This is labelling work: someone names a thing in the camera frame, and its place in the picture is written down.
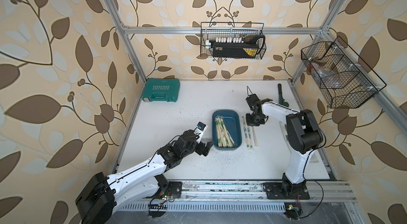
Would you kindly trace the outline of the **teal plastic storage box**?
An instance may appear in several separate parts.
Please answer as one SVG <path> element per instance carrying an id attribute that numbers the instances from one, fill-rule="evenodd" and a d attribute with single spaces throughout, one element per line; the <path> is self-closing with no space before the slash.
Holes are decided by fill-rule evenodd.
<path id="1" fill-rule="evenodd" d="M 240 117 L 233 110 L 217 110 L 212 115 L 213 145 L 220 151 L 234 151 L 242 144 Z"/>

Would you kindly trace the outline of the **black power supply box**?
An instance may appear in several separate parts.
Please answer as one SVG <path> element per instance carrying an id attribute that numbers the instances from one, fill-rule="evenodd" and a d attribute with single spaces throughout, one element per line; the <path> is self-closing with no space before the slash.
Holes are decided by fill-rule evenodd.
<path id="1" fill-rule="evenodd" d="M 214 43 L 213 44 L 213 57 L 221 58 L 255 58 L 259 52 L 258 44 L 245 44 L 245 43 Z"/>

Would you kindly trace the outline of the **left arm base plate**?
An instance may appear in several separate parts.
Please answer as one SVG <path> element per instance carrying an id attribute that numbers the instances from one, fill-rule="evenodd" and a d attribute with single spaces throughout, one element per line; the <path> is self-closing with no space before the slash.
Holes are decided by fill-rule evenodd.
<path id="1" fill-rule="evenodd" d="M 179 199 L 182 193 L 182 182 L 169 181 L 166 185 L 160 185 L 158 191 L 152 195 L 152 199 L 170 198 Z"/>

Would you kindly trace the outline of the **chopsticks pair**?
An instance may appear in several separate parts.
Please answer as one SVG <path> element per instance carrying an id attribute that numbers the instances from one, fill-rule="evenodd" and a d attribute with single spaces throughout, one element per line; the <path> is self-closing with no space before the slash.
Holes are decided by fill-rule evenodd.
<path id="1" fill-rule="evenodd" d="M 246 145 L 247 148 L 252 149 L 253 145 L 252 145 L 252 140 L 251 140 L 251 136 L 248 130 L 248 126 L 247 126 L 247 122 L 244 116 L 242 116 L 242 122 L 243 122 L 243 130 L 244 130 L 244 135 L 245 135 L 245 141 L 246 141 Z"/>
<path id="2" fill-rule="evenodd" d="M 256 134 L 255 134 L 254 127 L 252 127 L 252 133 L 253 133 L 254 145 L 255 145 L 255 147 L 258 147 L 258 140 L 257 140 Z"/>

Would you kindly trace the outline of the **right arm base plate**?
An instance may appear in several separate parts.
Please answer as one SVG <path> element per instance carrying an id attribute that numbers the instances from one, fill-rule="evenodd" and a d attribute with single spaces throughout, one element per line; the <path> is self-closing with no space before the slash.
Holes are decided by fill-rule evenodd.
<path id="1" fill-rule="evenodd" d="M 268 182 L 263 184 L 269 200 L 309 200 L 306 182 L 291 184 L 289 181 Z"/>

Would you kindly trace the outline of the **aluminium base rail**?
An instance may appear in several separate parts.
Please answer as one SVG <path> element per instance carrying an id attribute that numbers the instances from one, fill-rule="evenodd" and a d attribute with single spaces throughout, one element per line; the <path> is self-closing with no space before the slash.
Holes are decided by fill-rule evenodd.
<path id="1" fill-rule="evenodd" d="M 299 212 L 307 203 L 354 203 L 356 197 L 348 182 L 307 181 L 309 200 L 269 200 L 263 184 L 279 181 L 182 180 L 179 199 L 143 198 L 133 200 L 118 211 L 139 212 Z"/>

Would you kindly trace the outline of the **green plastic tool case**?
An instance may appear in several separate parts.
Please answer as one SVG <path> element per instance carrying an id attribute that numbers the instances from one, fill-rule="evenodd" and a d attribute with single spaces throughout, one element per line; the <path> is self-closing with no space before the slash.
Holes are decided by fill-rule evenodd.
<path id="1" fill-rule="evenodd" d="M 148 79 L 141 99 L 145 102 L 177 102 L 179 91 L 179 79 Z"/>

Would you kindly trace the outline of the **plastic bag in basket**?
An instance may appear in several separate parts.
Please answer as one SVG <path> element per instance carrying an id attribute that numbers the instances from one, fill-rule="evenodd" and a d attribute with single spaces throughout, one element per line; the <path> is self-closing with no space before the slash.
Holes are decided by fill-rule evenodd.
<path id="1" fill-rule="evenodd" d="M 316 71 L 317 75 L 324 81 L 334 81 L 338 79 L 338 73 L 333 71 L 332 69 L 323 67 L 323 63 L 320 62 L 313 62 L 312 63 L 314 70 Z"/>

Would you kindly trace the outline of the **green black hand tool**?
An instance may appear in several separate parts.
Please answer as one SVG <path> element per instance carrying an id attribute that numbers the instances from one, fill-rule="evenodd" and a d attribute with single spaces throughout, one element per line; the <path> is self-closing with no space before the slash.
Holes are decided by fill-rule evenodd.
<path id="1" fill-rule="evenodd" d="M 289 103 L 283 97 L 282 85 L 280 83 L 278 84 L 278 104 L 287 108 L 289 107 Z"/>

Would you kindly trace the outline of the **wrapped chopsticks in box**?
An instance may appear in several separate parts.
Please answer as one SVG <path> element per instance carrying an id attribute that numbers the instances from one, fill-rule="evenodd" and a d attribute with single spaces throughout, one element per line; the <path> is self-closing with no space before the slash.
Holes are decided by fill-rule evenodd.
<path id="1" fill-rule="evenodd" d="M 223 117 L 215 117 L 216 135 L 218 140 L 218 146 L 221 148 L 232 148 L 236 146 L 231 134 L 226 128 Z"/>

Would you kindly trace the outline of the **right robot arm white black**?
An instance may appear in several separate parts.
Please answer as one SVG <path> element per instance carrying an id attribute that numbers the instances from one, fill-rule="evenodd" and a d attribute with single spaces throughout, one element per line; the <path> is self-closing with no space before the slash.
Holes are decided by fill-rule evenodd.
<path id="1" fill-rule="evenodd" d="M 314 152 L 323 141 L 323 133 L 310 110 L 297 111 L 271 99 L 259 99 L 250 94 L 246 102 L 252 111 L 246 115 L 248 126 L 260 126 L 269 117 L 286 126 L 287 138 L 292 148 L 288 169 L 283 174 L 282 190 L 288 194 L 305 187 L 305 171 Z"/>

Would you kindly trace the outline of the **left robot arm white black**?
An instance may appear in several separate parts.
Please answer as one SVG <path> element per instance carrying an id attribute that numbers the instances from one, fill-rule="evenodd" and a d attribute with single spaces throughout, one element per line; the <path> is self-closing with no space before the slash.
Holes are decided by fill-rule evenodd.
<path id="1" fill-rule="evenodd" d="M 144 162 L 125 171 L 92 176 L 75 200 L 83 224 L 104 224 L 133 200 L 162 195 L 168 187 L 164 173 L 177 167 L 192 153 L 207 156 L 212 142 L 203 143 L 206 126 L 177 135 Z"/>

